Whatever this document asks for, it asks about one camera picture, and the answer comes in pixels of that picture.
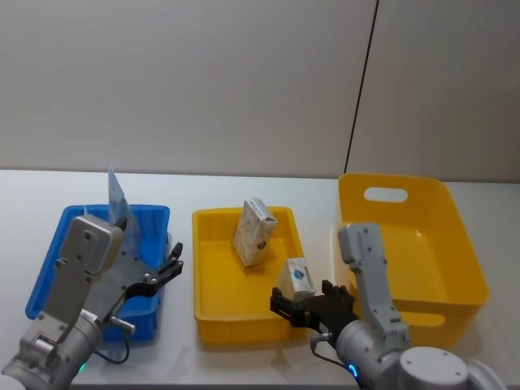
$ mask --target white table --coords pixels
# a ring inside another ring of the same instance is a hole
[[[195,210],[241,206],[258,196],[292,209],[314,280],[332,276],[337,181],[195,175],[119,174],[131,203],[166,205],[169,231],[184,243],[184,271],[167,285],[160,337],[134,345],[122,366],[91,357],[74,384],[81,388],[176,385],[317,385],[357,388],[346,371],[312,356],[307,344],[205,349],[197,337],[192,301]],[[29,325],[24,307],[61,212],[71,204],[106,203],[104,173],[0,171],[2,283],[0,363],[17,350]],[[449,183],[485,271],[491,298],[461,343],[464,358],[492,366],[509,386],[520,386],[520,185]],[[333,357],[326,345],[320,351]]]

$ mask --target small yellow tray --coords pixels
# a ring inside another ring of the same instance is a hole
[[[231,241],[241,208],[193,213],[193,312],[204,345],[287,340],[306,335],[269,311],[287,258],[303,257],[293,213],[269,207],[278,225],[261,264],[244,269]]]
[[[404,197],[383,201],[385,191]],[[379,224],[392,298],[414,344],[456,344],[488,299],[488,287],[446,187],[422,177],[346,174],[340,177],[340,212],[343,225]],[[355,276],[337,256],[336,281],[349,282],[357,297]],[[360,314],[357,305],[355,310]]]

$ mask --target black cable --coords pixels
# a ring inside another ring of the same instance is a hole
[[[322,360],[324,360],[325,362],[329,362],[329,363],[332,363],[332,364],[336,364],[337,366],[340,366],[341,368],[345,368],[346,367],[341,364],[340,362],[337,362],[336,360],[332,360],[332,359],[329,359],[328,357],[324,357],[323,355],[320,355],[319,353],[317,353],[314,349],[310,349],[310,352],[312,352],[312,354],[317,357],[317,358],[320,358]]]
[[[370,37],[368,38],[368,46],[366,47],[365,64],[363,65],[363,73],[361,75],[361,83],[359,84],[359,91],[357,92],[356,110],[354,111],[354,120],[352,122],[352,130],[350,131],[349,149],[347,150],[347,158],[344,161],[343,173],[347,173],[347,164],[349,164],[350,148],[352,147],[352,139],[354,138],[354,129],[356,128],[356,121],[358,120],[359,102],[361,101],[361,93],[363,91],[363,83],[365,82],[366,65],[368,64],[368,57],[371,52],[372,37],[374,36],[375,18],[377,17],[377,9],[379,8],[379,0],[375,0],[374,19],[372,19],[372,27],[370,29]]]
[[[95,354],[97,354],[101,359],[105,359],[107,362],[112,364],[123,364],[128,360],[128,357],[130,356],[130,345],[128,345],[128,335],[127,332],[123,332],[123,342],[124,342],[124,348],[126,348],[126,354],[124,355],[123,359],[121,360],[114,360],[104,354],[102,354],[99,351],[94,351]]]

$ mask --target gray robot arm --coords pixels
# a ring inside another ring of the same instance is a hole
[[[323,281],[324,295],[292,302],[273,288],[271,310],[295,327],[320,333],[341,366],[361,388],[372,390],[505,390],[483,363],[463,362],[448,351],[410,348],[410,330],[392,302],[383,241],[376,223],[355,223],[338,231],[343,261],[356,275],[365,320],[352,313],[353,298],[344,286]]]
[[[131,297],[152,297],[181,273],[182,244],[175,246],[163,266],[152,270],[120,251],[125,227],[124,220],[112,225],[92,215],[72,220],[54,264],[44,309],[20,340],[19,352],[3,368],[4,376],[17,379],[28,390],[68,388],[101,344],[109,323],[125,333],[135,330],[116,317],[118,310]]]

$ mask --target blue led light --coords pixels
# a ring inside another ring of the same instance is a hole
[[[354,367],[354,364],[349,364],[349,371],[350,374],[354,376],[354,378],[358,377],[358,370],[356,370],[356,367]]]

